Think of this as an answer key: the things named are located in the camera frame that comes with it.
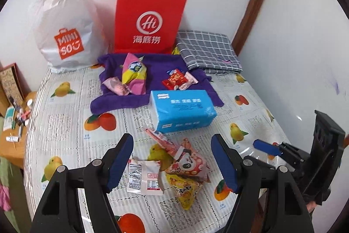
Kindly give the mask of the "person's right hand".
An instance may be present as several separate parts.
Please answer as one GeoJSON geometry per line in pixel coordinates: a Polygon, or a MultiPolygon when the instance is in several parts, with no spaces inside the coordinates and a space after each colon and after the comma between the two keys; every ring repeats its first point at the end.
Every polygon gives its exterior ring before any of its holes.
{"type": "Polygon", "coordinates": [[[316,206],[317,206],[316,202],[311,201],[306,205],[306,208],[307,208],[308,212],[311,214],[314,211],[314,209],[316,208],[316,206]]]}

